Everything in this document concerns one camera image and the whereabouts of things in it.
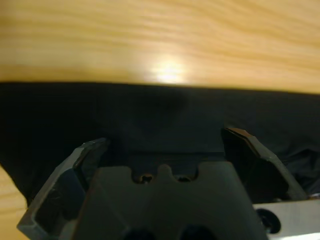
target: wooden table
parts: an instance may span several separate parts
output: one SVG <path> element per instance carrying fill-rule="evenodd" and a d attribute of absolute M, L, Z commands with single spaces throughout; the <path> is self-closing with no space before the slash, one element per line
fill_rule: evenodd
<path fill-rule="evenodd" d="M 320 93 L 317 0 L 3 0 L 0 82 Z M 0 233 L 25 203 L 0 170 Z"/>
<path fill-rule="evenodd" d="M 0 239 L 26 240 L 16 226 L 26 212 L 26 201 L 0 167 Z"/>

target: black cloth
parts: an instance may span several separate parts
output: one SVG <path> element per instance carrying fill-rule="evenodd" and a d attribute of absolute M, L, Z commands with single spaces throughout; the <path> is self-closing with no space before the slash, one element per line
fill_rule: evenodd
<path fill-rule="evenodd" d="M 319 115 L 319 95 L 127 84 L 6 83 L 0 85 L 0 163 L 30 201 L 54 168 L 84 142 L 108 137 L 112 152 L 121 155 L 220 156 L 224 151 L 220 130 L 233 126 L 256 136 L 313 194 L 320 192 Z M 116 157 L 113 161 L 123 164 L 122 160 Z"/>

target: wood grain surface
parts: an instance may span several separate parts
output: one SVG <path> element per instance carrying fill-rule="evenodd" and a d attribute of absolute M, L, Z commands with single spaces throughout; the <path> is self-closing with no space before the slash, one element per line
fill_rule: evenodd
<path fill-rule="evenodd" d="M 320 1 L 3 0 L 0 81 L 320 93 Z"/>
<path fill-rule="evenodd" d="M 16 227 L 25 212 L 25 198 L 0 167 L 0 239 L 27 240 Z"/>

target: black fabric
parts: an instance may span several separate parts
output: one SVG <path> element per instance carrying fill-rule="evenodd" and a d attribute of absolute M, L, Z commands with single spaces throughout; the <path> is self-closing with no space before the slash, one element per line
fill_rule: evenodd
<path fill-rule="evenodd" d="M 255 135 L 305 190 L 316 193 L 319 115 L 320 96 L 308 94 L 97 83 L 1 84 L 0 163 L 30 201 L 53 169 L 83 142 L 108 137 L 112 152 L 120 156 L 216 154 L 223 153 L 220 129 L 233 126 Z M 123 159 L 113 161 L 121 164 Z"/>

